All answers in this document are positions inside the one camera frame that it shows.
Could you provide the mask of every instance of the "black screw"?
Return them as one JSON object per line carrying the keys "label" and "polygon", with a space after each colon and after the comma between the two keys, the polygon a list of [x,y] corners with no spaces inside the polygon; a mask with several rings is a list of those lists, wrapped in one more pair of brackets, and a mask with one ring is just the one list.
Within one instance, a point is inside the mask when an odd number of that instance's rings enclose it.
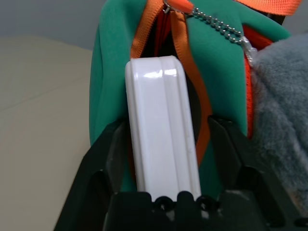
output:
{"label": "black screw", "polygon": [[174,207],[173,201],[166,196],[157,198],[154,202],[154,205],[156,209],[163,210],[165,212],[172,210]]}
{"label": "black screw", "polygon": [[196,202],[203,211],[210,211],[218,208],[218,202],[210,196],[200,196]]}

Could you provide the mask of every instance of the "orange zipper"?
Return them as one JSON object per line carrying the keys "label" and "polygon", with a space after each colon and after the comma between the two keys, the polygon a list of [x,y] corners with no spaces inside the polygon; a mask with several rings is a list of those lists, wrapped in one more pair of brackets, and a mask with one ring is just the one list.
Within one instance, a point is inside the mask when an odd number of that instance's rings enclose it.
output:
{"label": "orange zipper", "polygon": [[[145,44],[148,40],[151,28],[158,14],[163,10],[164,3],[162,0],[148,0],[144,8],[141,21],[137,28],[135,38],[133,40],[130,57],[140,58]],[[209,139],[209,127],[207,124],[207,117],[212,114],[210,101],[206,92],[204,82],[201,74],[194,63],[193,56],[190,51],[188,42],[188,30],[186,26],[185,16],[181,13],[171,12],[171,31],[174,41],[175,50],[178,58],[182,63],[185,72],[193,83],[197,92],[200,107],[201,107],[201,125],[199,136],[196,144],[198,165],[201,164],[205,154]]]}
{"label": "orange zipper", "polygon": [[152,25],[158,14],[163,10],[164,6],[165,5],[162,0],[147,1],[137,28],[136,35],[131,45],[131,58],[137,59],[141,57],[146,41],[150,35]]}

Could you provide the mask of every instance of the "orange fabric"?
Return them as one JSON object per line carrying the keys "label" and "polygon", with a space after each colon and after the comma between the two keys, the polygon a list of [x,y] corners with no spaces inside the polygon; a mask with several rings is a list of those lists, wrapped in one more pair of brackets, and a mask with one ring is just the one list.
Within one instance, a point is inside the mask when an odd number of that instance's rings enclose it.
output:
{"label": "orange fabric", "polygon": [[[271,40],[264,37],[260,33],[251,29],[248,26],[243,26],[244,35],[248,38],[251,45],[258,50],[264,49],[272,43]],[[254,107],[253,107],[253,92],[251,85],[251,68],[245,56],[245,73],[246,73],[246,107],[247,107],[247,125],[248,125],[248,138],[253,135],[253,122],[254,122]]]}
{"label": "orange fabric", "polygon": [[196,144],[197,160],[198,165],[200,166],[210,139],[207,117],[212,114],[211,104],[206,92],[205,84],[201,78],[201,74],[193,60],[193,55],[188,42],[188,30],[185,22],[185,16],[183,14],[171,12],[171,31],[178,58],[181,61],[189,79],[192,81],[200,100],[201,125]]}
{"label": "orange fabric", "polygon": [[193,11],[193,4],[187,0],[168,0],[168,4],[181,12],[190,13]]}
{"label": "orange fabric", "polygon": [[246,38],[248,38],[248,40],[250,41],[251,45],[257,50],[261,50],[273,43],[270,39],[264,37],[249,26],[243,25],[243,31]]}
{"label": "orange fabric", "polygon": [[277,15],[292,15],[301,0],[236,0],[253,9]]}
{"label": "orange fabric", "polygon": [[251,86],[251,69],[247,57],[245,56],[245,72],[246,72],[246,107],[247,107],[247,136],[250,139],[253,131],[254,121],[254,106],[253,106],[253,95]]}
{"label": "orange fabric", "polygon": [[164,3],[162,0],[148,0],[142,13],[133,43],[130,49],[131,58],[140,58],[145,43],[149,37],[151,27],[155,18],[162,11]]}

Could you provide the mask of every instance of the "metal ball chain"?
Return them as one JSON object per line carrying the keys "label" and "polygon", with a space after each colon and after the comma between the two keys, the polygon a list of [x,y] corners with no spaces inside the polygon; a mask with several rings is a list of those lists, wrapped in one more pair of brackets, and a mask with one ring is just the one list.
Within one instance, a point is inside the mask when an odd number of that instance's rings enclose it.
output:
{"label": "metal ball chain", "polygon": [[211,27],[213,27],[216,31],[219,31],[221,35],[223,35],[230,42],[241,45],[242,43],[242,33],[240,31],[235,30],[230,25],[225,24],[223,21],[219,21],[217,18],[213,18],[210,15],[206,15],[205,13],[199,11],[198,8],[195,8],[191,13],[184,13],[188,16],[194,16],[205,21]]}

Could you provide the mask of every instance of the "zipper pull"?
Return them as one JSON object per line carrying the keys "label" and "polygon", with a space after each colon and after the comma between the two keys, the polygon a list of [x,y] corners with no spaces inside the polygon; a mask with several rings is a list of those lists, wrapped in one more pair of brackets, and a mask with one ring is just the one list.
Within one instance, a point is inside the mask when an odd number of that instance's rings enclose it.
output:
{"label": "zipper pull", "polygon": [[164,0],[167,8],[164,10],[168,13],[170,10],[180,13],[191,14],[194,10],[194,5],[188,0]]}
{"label": "zipper pull", "polygon": [[251,45],[251,43],[249,42],[249,40],[245,36],[241,37],[241,41],[242,41],[241,45],[242,45],[243,51],[244,51],[244,53],[247,57],[249,65],[251,67],[254,67],[254,61],[255,61],[256,55],[258,53],[258,50]]}

